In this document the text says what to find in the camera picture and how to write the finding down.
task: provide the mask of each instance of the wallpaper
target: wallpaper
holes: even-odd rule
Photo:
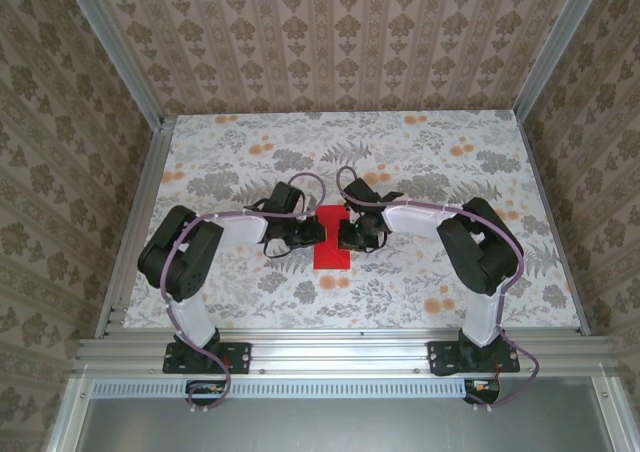
[[[0,450],[46,445],[149,137],[74,0],[0,0]]]
[[[525,273],[509,290],[507,327],[579,326],[556,244],[511,110],[307,112],[178,118],[147,238],[178,204],[202,213],[239,210],[301,171],[343,204],[336,171],[354,167],[381,196],[461,205],[489,201],[524,249]],[[352,180],[343,177],[346,186]],[[293,184],[317,203],[317,181]],[[435,230],[391,234],[380,250],[351,253],[349,270],[314,270],[314,250],[265,257],[261,245],[219,251],[203,287],[225,328],[461,327],[468,289]],[[286,252],[278,241],[268,255]],[[125,327],[171,327],[157,288],[138,277]]]
[[[640,0],[594,0],[525,122],[594,332],[640,417]]]
[[[509,109],[566,0],[102,0],[165,114]]]

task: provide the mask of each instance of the gray leaf pattern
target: gray leaf pattern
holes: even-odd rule
[[[498,112],[181,116],[148,234],[175,205],[198,213],[238,210],[268,197],[276,182],[303,170],[325,180],[326,204],[342,204],[333,185],[335,172],[349,164],[381,195],[398,190],[439,204],[488,200],[521,241],[527,258],[525,276],[509,291],[505,323],[573,327],[575,308],[517,123],[511,111]],[[343,184],[348,180],[345,174]],[[294,185],[313,207],[319,185],[306,177]],[[80,207],[77,215],[86,223],[85,212]],[[14,226],[3,232],[2,227],[4,247],[14,254],[33,253],[36,244],[24,237],[26,231]],[[617,237],[615,227],[610,229],[606,237],[601,234],[605,247]],[[270,245],[272,254],[285,250],[283,244]],[[392,234],[384,249],[352,254],[349,270],[314,270],[313,254],[313,248],[304,248],[268,259],[262,245],[218,251],[204,286],[216,324],[419,328],[456,327],[464,320],[466,289],[438,240]],[[61,264],[56,270],[68,281],[71,269],[65,271]],[[84,285],[90,297],[102,293],[95,281]],[[125,325],[169,325],[158,291],[141,276]]]

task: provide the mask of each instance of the red object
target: red object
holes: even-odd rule
[[[340,220],[348,219],[349,212],[343,205],[323,205],[318,208],[316,215],[327,231],[327,240],[313,246],[313,268],[350,269],[351,252],[338,248]]]

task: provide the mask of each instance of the floral table surface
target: floral table surface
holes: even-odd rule
[[[177,120],[151,218],[171,207],[238,210],[300,171],[324,178],[326,204],[342,203],[335,172],[351,165],[381,195],[461,204],[479,196],[525,250],[526,273],[508,294],[511,327],[577,327],[578,317],[549,222],[511,111],[197,115]],[[296,184],[312,203],[320,187]],[[465,287],[439,241],[394,234],[351,269],[313,270],[311,248],[267,259],[262,247],[220,251],[205,284],[221,327],[458,327]],[[158,290],[138,274],[126,327],[168,327]]]

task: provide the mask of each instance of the purple cable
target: purple cable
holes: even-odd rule
[[[511,339],[509,339],[506,336],[506,334],[504,333],[504,331],[502,330],[502,314],[503,314],[503,310],[504,310],[504,301],[505,301],[507,290],[513,284],[515,284],[520,279],[520,277],[522,277],[522,274],[524,273],[524,257],[522,256],[522,253],[520,252],[520,249],[518,248],[516,243],[513,241],[513,239],[511,237],[509,237],[509,235],[507,233],[505,233],[500,227],[495,225],[493,222],[490,222],[489,220],[485,219],[484,217],[481,217],[481,216],[479,216],[477,214],[474,214],[473,212],[468,212],[468,211],[466,211],[466,210],[464,210],[462,208],[459,208],[459,207],[452,207],[450,205],[429,204],[429,203],[424,203],[424,202],[418,202],[418,201],[415,201],[415,200],[394,200],[393,202],[377,202],[377,203],[364,202],[362,200],[358,200],[358,199],[356,199],[354,197],[351,197],[349,194],[347,194],[344,191],[344,189],[342,188],[342,185],[340,184],[340,176],[342,175],[342,172],[344,172],[345,170],[348,170],[349,172],[351,172],[353,174],[354,179],[358,178],[358,174],[356,173],[355,169],[353,167],[349,167],[348,165],[345,165],[345,166],[340,167],[338,169],[338,173],[336,174],[336,186],[338,187],[338,191],[340,192],[340,195],[342,197],[344,197],[345,199],[347,199],[348,201],[353,202],[354,204],[362,205],[362,206],[365,206],[365,207],[376,207],[376,206],[378,206],[378,207],[389,207],[389,206],[398,206],[398,205],[411,205],[411,206],[414,206],[414,207],[421,207],[421,208],[424,208],[424,209],[451,212],[453,214],[460,214],[460,215],[468,217],[469,219],[471,219],[473,221],[476,221],[476,222],[479,222],[480,224],[488,227],[489,229],[491,229],[491,231],[493,231],[496,234],[498,234],[509,245],[509,247],[511,247],[511,249],[513,250],[513,253],[516,255],[516,258],[518,259],[518,268],[516,270],[516,273],[513,274],[511,279],[505,284],[505,286],[502,288],[502,291],[500,293],[500,299],[498,301],[498,314],[496,316],[496,327],[498,328],[498,332],[500,333],[502,338],[505,340],[505,342],[507,342],[510,346],[512,346],[517,351],[519,351],[522,354],[524,354],[527,357],[529,357],[529,359],[531,359],[533,361],[533,363],[535,365],[535,368],[534,368],[531,376],[529,377],[529,379],[520,388],[520,390],[518,390],[512,396],[510,396],[510,397],[508,397],[508,398],[506,398],[504,400],[501,400],[499,402],[496,402],[491,406],[489,404],[487,404],[486,402],[484,402],[483,400],[479,399],[478,397],[475,397],[475,396],[469,394],[469,396],[471,398],[473,398],[474,400],[477,400],[480,403],[480,405],[484,406],[485,408],[488,408],[488,407],[499,407],[501,405],[505,405],[505,404],[508,404],[509,402],[511,402],[512,399],[514,399],[515,397],[519,396],[522,392],[524,392],[524,390],[526,390],[531,385],[531,382],[533,382],[533,380],[538,375],[538,372],[540,371],[540,363],[538,362],[538,359],[536,359],[536,357],[534,355],[532,355],[531,353],[527,352],[522,347],[520,347],[515,342],[513,342]]]
[[[185,241],[185,239],[189,235],[189,233],[198,224],[200,224],[201,222],[203,222],[205,220],[219,218],[219,217],[239,217],[239,216],[243,216],[243,215],[249,215],[249,216],[254,216],[254,217],[296,218],[296,217],[303,217],[303,216],[306,216],[306,215],[313,214],[318,209],[318,207],[320,207],[323,204],[324,199],[327,196],[327,188],[326,188],[322,178],[320,176],[316,175],[316,174],[311,173],[311,172],[300,172],[300,173],[294,175],[289,180],[289,183],[291,183],[294,179],[296,179],[298,177],[301,177],[301,176],[307,176],[307,177],[312,177],[312,178],[316,179],[320,183],[320,186],[322,187],[322,195],[320,197],[320,200],[318,200],[318,203],[312,209],[309,209],[307,211],[298,212],[298,213],[292,213],[292,214],[276,214],[276,213],[268,213],[268,212],[255,212],[255,211],[252,211],[252,210],[243,209],[243,210],[232,211],[232,212],[219,212],[219,213],[211,213],[211,214],[201,215],[199,217],[196,217],[192,222],[190,222],[184,228],[182,233],[178,236],[176,241],[173,243],[173,247],[169,251],[169,255],[167,255],[167,259],[165,260],[164,266],[162,267],[162,272],[160,273],[160,294],[162,295],[163,300],[167,304],[166,308],[167,308],[167,315],[169,316],[169,320],[171,320],[171,323],[175,327],[176,333],[177,333],[178,337],[180,337],[180,340],[182,340],[185,344],[187,344],[189,347],[191,347],[196,352],[199,352],[200,354],[202,354],[202,355],[204,355],[206,357],[209,357],[211,360],[213,360],[222,369],[222,371],[224,372],[224,375],[225,375],[225,387],[224,387],[224,390],[220,394],[220,397],[218,397],[218,400],[216,400],[211,406],[200,407],[200,406],[197,406],[196,404],[193,403],[193,392],[198,388],[204,387],[203,385],[194,386],[189,390],[189,393],[187,395],[187,402],[191,406],[192,410],[195,410],[195,409],[209,410],[209,409],[213,409],[213,408],[217,407],[218,405],[220,405],[222,403],[222,400],[227,396],[227,394],[229,393],[229,390],[231,389],[231,373],[229,372],[229,369],[227,368],[227,366],[224,365],[224,363],[218,357],[216,357],[215,354],[212,354],[211,352],[209,352],[209,351],[203,349],[202,347],[198,346],[197,344],[195,344],[189,337],[187,337],[187,335],[184,333],[184,331],[180,328],[180,324],[178,323],[178,320],[176,319],[176,317],[173,314],[173,311],[171,310],[171,307],[170,307],[172,299],[169,297],[169,294],[167,293],[167,275],[169,274],[169,266],[171,265],[171,262],[173,262],[173,259],[175,258],[180,245],[182,245],[182,243]]]

